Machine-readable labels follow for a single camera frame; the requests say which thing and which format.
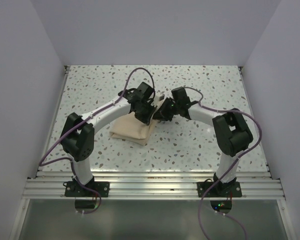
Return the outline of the beige cloth mat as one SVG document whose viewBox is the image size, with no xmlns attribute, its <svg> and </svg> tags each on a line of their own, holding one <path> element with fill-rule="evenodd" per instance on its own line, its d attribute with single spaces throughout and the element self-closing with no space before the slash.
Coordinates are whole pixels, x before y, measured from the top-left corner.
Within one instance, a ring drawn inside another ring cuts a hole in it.
<svg viewBox="0 0 300 240">
<path fill-rule="evenodd" d="M 136 119 L 132 112 L 116 119 L 109 135 L 113 139 L 121 139 L 145 146 L 158 123 L 158 120 L 151 118 L 150 124 L 146 125 Z"/>
</svg>

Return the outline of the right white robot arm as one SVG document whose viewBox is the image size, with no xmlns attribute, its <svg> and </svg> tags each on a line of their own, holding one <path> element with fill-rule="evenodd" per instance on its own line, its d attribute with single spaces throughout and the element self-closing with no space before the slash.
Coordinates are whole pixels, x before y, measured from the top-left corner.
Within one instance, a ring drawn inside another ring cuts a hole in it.
<svg viewBox="0 0 300 240">
<path fill-rule="evenodd" d="M 253 134 L 247 125 L 243 112 L 237 108 L 217 110 L 201 105 L 198 100 L 190 100 L 184 87 L 171 91 L 153 118 L 171 121 L 175 115 L 210 125 L 214 129 L 217 145 L 221 151 L 220 163 L 212 182 L 203 183 L 205 194 L 215 192 L 221 196 L 228 193 L 237 181 L 239 158 L 253 141 Z"/>
</svg>

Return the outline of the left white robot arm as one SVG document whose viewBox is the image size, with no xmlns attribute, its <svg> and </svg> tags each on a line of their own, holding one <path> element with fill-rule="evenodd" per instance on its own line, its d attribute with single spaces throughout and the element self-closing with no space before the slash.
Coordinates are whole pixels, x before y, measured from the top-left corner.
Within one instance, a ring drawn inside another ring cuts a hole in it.
<svg viewBox="0 0 300 240">
<path fill-rule="evenodd" d="M 71 157 L 73 178 L 86 186 L 93 181 L 89 156 L 94 150 L 95 134 L 112 121 L 134 113 L 135 118 L 146 125 L 164 99 L 161 93 L 142 82 L 137 88 L 124 89 L 107 104 L 82 115 L 70 114 L 60 136 L 63 150 Z"/>
</svg>

